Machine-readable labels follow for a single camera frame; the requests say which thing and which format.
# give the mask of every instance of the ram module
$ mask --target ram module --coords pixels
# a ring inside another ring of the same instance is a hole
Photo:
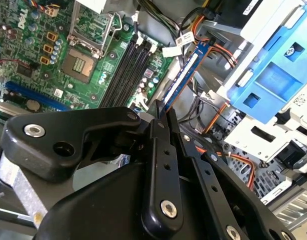
[[[207,42],[198,42],[194,51],[189,56],[187,62],[180,69],[176,78],[172,81],[172,84],[162,98],[167,112],[171,109],[190,79],[194,76],[200,64],[209,54],[210,50],[211,46]]]

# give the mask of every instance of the blue ram module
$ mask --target blue ram module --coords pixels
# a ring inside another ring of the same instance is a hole
[[[173,80],[171,86],[168,88],[166,94],[162,98],[167,112],[172,108],[174,102],[182,93],[189,80],[196,73],[199,65],[204,61],[205,57],[210,52],[210,48],[211,46],[208,43],[202,41],[198,42],[187,62],[179,71],[178,75]]]
[[[35,91],[32,91],[28,88],[25,88],[23,86],[20,86],[12,81],[8,81],[6,84],[5,84],[5,87],[7,89],[10,89],[11,91],[14,91],[16,93],[20,93],[21,95],[23,95],[24,97],[26,98],[29,98],[29,99],[32,99],[32,100],[35,100],[41,104],[44,104],[48,107],[52,107],[52,108],[55,108],[59,111],[68,111],[70,110],[70,108],[60,102],[57,102],[56,100],[53,100],[47,96],[44,96],[38,92],[35,92]]]

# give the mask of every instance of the motherboard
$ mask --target motherboard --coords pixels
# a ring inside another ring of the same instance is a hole
[[[121,13],[58,2],[0,0],[0,122],[22,113],[146,109],[173,61],[163,45],[135,34]]]

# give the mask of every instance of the green motherboard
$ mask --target green motherboard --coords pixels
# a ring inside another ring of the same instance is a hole
[[[0,0],[0,104],[33,113],[100,107],[134,27],[118,13],[97,14],[83,5],[73,20],[75,1],[61,2],[60,9],[46,14],[26,0]],[[84,41],[76,44],[69,39],[72,21],[77,35],[103,46],[100,53]],[[146,35],[143,38],[157,49],[126,106],[138,93],[150,100],[173,61],[163,57],[162,44]],[[0,122],[8,117],[5,113],[0,109]]]

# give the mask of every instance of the dell logo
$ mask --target dell logo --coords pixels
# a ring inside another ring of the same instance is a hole
[[[24,10],[21,9],[20,17],[19,17],[19,23],[18,23],[18,28],[24,30],[25,29],[25,23],[26,23],[26,18],[28,15],[28,9]]]

